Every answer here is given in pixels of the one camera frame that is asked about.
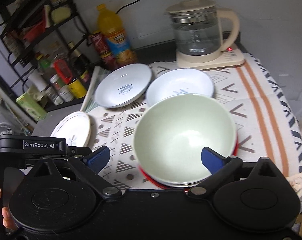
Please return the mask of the person's right hand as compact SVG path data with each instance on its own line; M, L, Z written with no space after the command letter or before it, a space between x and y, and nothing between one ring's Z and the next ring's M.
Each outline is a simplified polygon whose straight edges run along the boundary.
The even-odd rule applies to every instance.
M14 220L11 217L9 208L8 207L2 207L1 213L2 213L2 217L3 217L2 223L3 223L4 227L6 229L9 229L9 230L16 230L17 226L16 226Z

